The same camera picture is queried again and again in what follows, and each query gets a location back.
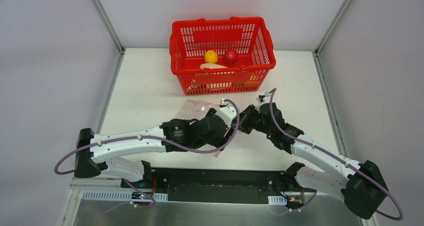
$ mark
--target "metal frame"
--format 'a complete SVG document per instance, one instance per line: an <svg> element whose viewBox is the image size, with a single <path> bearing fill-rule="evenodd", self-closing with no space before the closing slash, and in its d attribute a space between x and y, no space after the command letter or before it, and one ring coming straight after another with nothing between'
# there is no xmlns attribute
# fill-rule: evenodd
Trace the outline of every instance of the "metal frame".
<svg viewBox="0 0 424 226"><path fill-rule="evenodd" d="M363 226L379 226L376 214L374 214L369 220L362 220L362 224Z"/></svg>
<svg viewBox="0 0 424 226"><path fill-rule="evenodd" d="M340 132L339 123L337 122L336 113L330 94L330 89L326 81L325 73L321 67L320 59L315 53L313 54L313 60L315 61L316 71L321 85L322 93L324 95L325 105L327 107L328 116L330 117L331 128L334 134L335 144L338 149L338 153L347 157L345 144L343 142L342 133Z"/></svg>
<svg viewBox="0 0 424 226"><path fill-rule="evenodd" d="M125 55L125 50L122 51L119 55L118 63L116 65L115 72L113 73L113 79L112 79L112 82L110 84L109 90L107 92L107 97L106 97L106 100L103 104L103 108L101 109L101 116L100 116L100 120L99 120L98 125L97 125L96 133L100 133L100 130L102 129L103 121L105 120L106 111L108 109L109 102L111 101L112 93L114 91L115 83L116 83L117 78L118 78L119 70L121 69L122 61L124 60L124 55Z"/></svg>
<svg viewBox="0 0 424 226"><path fill-rule="evenodd" d="M109 20L109 17L106 14L105 9L103 8L100 0L91 0L91 2L93 3L95 10L97 11L98 16L100 17L100 20L102 21L104 27L106 28L109 36L113 40L118 51L120 52L120 54L123 54L124 47L122 46L121 41L119 40L118 35L115 32L115 29L112 26L112 23Z"/></svg>
<svg viewBox="0 0 424 226"><path fill-rule="evenodd" d="M321 51L323 50L324 46L326 45L328 39L334 32L334 29L336 28L338 22L343 17L344 13L346 12L346 9L349 7L350 3L353 0L344 0L343 4L341 5L340 9L338 10L337 14L335 15L334 19L332 20L332 23L330 27L328 28L327 32L325 33L324 37L321 40L321 43L319 44L318 48L316 49L316 54L319 56Z"/></svg>
<svg viewBox="0 0 424 226"><path fill-rule="evenodd" d="M80 207L81 198L84 190L69 190L65 206L60 215L59 226L73 226L77 217L78 208Z"/></svg>

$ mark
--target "white radish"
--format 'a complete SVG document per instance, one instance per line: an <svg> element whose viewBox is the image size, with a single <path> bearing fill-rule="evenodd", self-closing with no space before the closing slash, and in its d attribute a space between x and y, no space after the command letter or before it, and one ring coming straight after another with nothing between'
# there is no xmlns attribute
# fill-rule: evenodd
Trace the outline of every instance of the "white radish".
<svg viewBox="0 0 424 226"><path fill-rule="evenodd" d="M223 65L212 64L212 63L203 63L200 65L200 69L205 69L205 68L220 69L220 68L227 68L227 67Z"/></svg>

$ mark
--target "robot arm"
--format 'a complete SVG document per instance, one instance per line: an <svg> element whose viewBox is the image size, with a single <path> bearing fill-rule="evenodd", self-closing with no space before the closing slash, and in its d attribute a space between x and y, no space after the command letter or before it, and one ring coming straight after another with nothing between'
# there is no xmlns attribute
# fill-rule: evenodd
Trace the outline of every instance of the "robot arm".
<svg viewBox="0 0 424 226"><path fill-rule="evenodd" d="M211 108L201 120L172 119L150 129L118 135L94 134L89 128L82 129L77 148L93 143L97 145L77 152L74 176L91 178L104 173L130 182L149 179L151 171L148 162L134 162L121 156L147 152L186 152L205 144L218 148L232 134L231 123L236 115L235 108L223 100L220 109ZM180 144L187 150L160 139Z"/></svg>
<svg viewBox="0 0 424 226"><path fill-rule="evenodd" d="M371 161L362 164L321 145L302 130L286 123L276 104L266 103L264 98L265 95L260 95L257 99L258 106L250 105L240 113L238 129L247 134L252 130L265 133L267 139L278 149L301 157L324 171L317 171L295 162L284 172L280 182L276 184L276 189L315 189L343 201L357 216L363 219L371 218L386 198L386 194L348 165L366 174L387 190L377 165Z"/></svg>

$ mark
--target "cable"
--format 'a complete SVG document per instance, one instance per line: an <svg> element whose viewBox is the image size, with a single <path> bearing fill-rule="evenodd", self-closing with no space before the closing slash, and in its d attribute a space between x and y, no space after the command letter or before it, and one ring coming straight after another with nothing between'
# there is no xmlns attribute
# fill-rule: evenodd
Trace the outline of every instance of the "cable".
<svg viewBox="0 0 424 226"><path fill-rule="evenodd" d="M235 113L236 113L236 115L235 115L235 118L236 118L236 122L235 122L235 126L234 126L234 128L236 129L236 130L234 130L234 132L233 132L233 134L229 137L229 139L223 144L223 145L221 145L220 147L218 147L218 148L216 148L216 149L213 149L213 150L195 150L195 149L190 149L190 148L188 148L188 147L186 147L186 146L183 146L183 145L180 145L180 144L178 144L178 143L175 143L174 141L171 141L171 140L169 140L169 139L165 139L165 138L162 138L162 137L157 137L157 136L151 136L151 135L141 135L141 139L152 139L152 140L160 140L160 141L164 141L164 142L166 142L166 143L168 143L168 144L171 144L171 145L174 145L174 146L176 146L176 147L178 147L178 148L180 148L180 149L183 149L183 150L187 150L187 151L190 151L190 152L194 152L194 153L199 153L199 154L209 154L209 153L215 153L215 152L217 152L217 151L220 151L220 150L222 150L223 148L225 148L232 140L233 140L233 138L234 138L234 136L236 135L236 131L237 131L237 129L239 128L239 124L240 124L240 113L239 113L239 109L237 108L237 106L236 106L236 104L233 102L233 101L231 101L231 100L228 100L228 99L225 99L224 100L225 102L228 102L228 103L230 103L231 105L233 105L233 107L234 107L234 109L235 109ZM116 139L111 139L111 140L104 140L104 141L102 141L101 143L102 144L108 144L108 143L113 143L113 142L119 142L119 141L124 141L124 140L135 140L135 139L139 139L138 138L139 136L127 136L127 137L122 137L122 138L116 138ZM88 149L88 148L91 148L91 147L94 147L94 146L98 146L99 144L98 143L92 143L92 144L89 144L89 145L85 145L85 146L82 146L82 147L80 147L80 148L77 148L77 149L75 149L75 150L73 150L73 151L71 151L71 152L69 152L69 153L67 153L63 158L61 158L59 161L58 161L58 163L54 166L54 172L56 173L56 174L58 174L58 175L66 175L66 174L70 174L70 173L73 173L74 172L74 170L69 170L69 171L59 171L59 166L67 159L67 158L69 158L70 156L72 156L73 154L76 154L76 153L78 153L79 151L83 151L83 150L85 150L85 149Z"/></svg>
<svg viewBox="0 0 424 226"><path fill-rule="evenodd" d="M284 188L285 186L283 186L283 188L281 189L281 192L279 190L277 190L276 185L275 185L275 181L272 182L272 188L277 191L283 198L285 198L286 200L290 200L292 197L289 197L288 195L286 195L286 193L284 192ZM305 189L302 188L302 192L300 193L300 196L295 197L295 199L300 199L303 195L305 194Z"/></svg>
<svg viewBox="0 0 424 226"><path fill-rule="evenodd" d="M149 200L151 200L151 203L150 204L148 204L148 205L138 205L138 204L134 204L134 207L137 207L137 208L150 208L150 207L153 207L153 205L155 205L156 204L156 200L153 198L153 197L151 197L148 193L146 193L146 192L143 192L143 191L141 191L141 190L139 190L139 189L137 189L136 187L134 187L128 180L126 180L126 179L122 179L131 189L133 189L133 190L135 190L136 192L138 192L138 193L140 193L140 194L142 194L142 195L144 195L145 196L145 198L147 198L147 199L149 199Z"/></svg>
<svg viewBox="0 0 424 226"><path fill-rule="evenodd" d="M155 192L155 190L156 190L156 179L153 179L153 187L151 188L151 191L150 191L150 193L149 194L152 194L152 193L154 193Z"/></svg>
<svg viewBox="0 0 424 226"><path fill-rule="evenodd" d="M274 122L274 124L275 124L275 126L281 131L281 133L283 133L285 136L287 136L287 137L289 137L289 138L291 138L291 139L293 139L293 140L296 140L296 141L298 141L298 142L301 142L301 143L304 143L304 144L306 144L306 145L309 145L309 146L311 146L312 147L312 143L310 143L310 142L308 142L308 141L305 141L305 140L302 140L302 139L298 139L298 138L296 138L296 137L294 137L294 136L292 136L292 135L290 135L290 134L288 134L286 131L284 131L279 125L278 125L278 123L277 123L277 120L276 120L276 118L275 118L275 116L274 116L274 112L273 112L273 98L274 98L274 94L275 94L275 91L276 91L277 89L276 88L274 88L274 89L272 89L269 93L271 93L271 97L270 97L270 99L269 99L269 108L270 108L270 111L271 111L271 118L272 118L272 121ZM379 213L380 215L382 215L382 216L384 216L384 217L387 217L387 218L389 218L389 219L391 219L391 220L396 220L396 221L401 221L401 220L403 220L404 219L404 211L402 210L402 208L401 208L401 206L400 206L400 204L398 203L398 201L394 198L394 196L393 195L391 195L391 193L389 193L389 191L388 190L386 190L383 186L381 186L379 183L377 183L375 180L373 180L372 178L370 178L368 175L366 175L366 174L364 174L364 173L362 173L361 171L359 171L357 168L355 168L355 167L353 167L351 164L347 164L346 163L346 161L344 161L344 160L342 160L342 159L340 159L339 157L337 157L336 155L334 155L333 153L331 153L331 152L329 152L328 150L326 150L326 149L323 149L323 148L321 148L321 147L319 147L319 146L317 146L317 145L315 145L314 146L315 148L317 148L318 150L320 150L320 151L322 151L322 152L324 152L324 153L326 153L327 155L329 155L329 156L331 156L332 158L334 158L334 159L336 159L337 161L339 161L340 163L342 163L342 164L344 164L344 165L346 165L347 167L349 167L350 169L352 169L353 171L355 171L356 173L358 173L358 174L360 174L362 177L364 177L365 179L367 179L368 181L370 181L371 183L373 183L375 186L377 186L377 188L379 188L381 191L383 191L390 199L391 199L391 201L394 203L394 205L396 206L396 208L397 208L397 211L399 212L399 217L393 217L393 216L390 216L390 215L387 215L386 213L383 213L383 212L381 212L381 211L379 211L379 210L376 210L376 212L377 213Z"/></svg>
<svg viewBox="0 0 424 226"><path fill-rule="evenodd" d="M302 207L300 207L300 208L298 208L298 209L296 209L297 210L297 212L300 212L301 210L303 210L314 198L315 198L315 196L317 195L317 193L318 193L318 191L315 191L315 193L312 195L312 197L302 206ZM273 215L275 215L275 216L283 216L283 215L285 215L285 214L287 214L287 213L291 213L291 212L293 212L293 210L292 211L290 211L290 210L288 210L288 211L286 211L286 212L284 212L284 213L282 213L282 214L276 214L276 213L274 213L273 211L271 211L271 210L269 210Z"/></svg>

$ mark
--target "yellow lemon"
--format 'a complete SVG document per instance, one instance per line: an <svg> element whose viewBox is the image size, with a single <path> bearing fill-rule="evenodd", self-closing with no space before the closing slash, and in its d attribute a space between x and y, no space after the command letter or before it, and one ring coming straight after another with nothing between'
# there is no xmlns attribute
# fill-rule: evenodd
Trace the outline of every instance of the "yellow lemon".
<svg viewBox="0 0 424 226"><path fill-rule="evenodd" d="M212 63L215 64L218 62L218 54L213 51L213 50L208 50L205 54L204 54L204 61L206 63Z"/></svg>

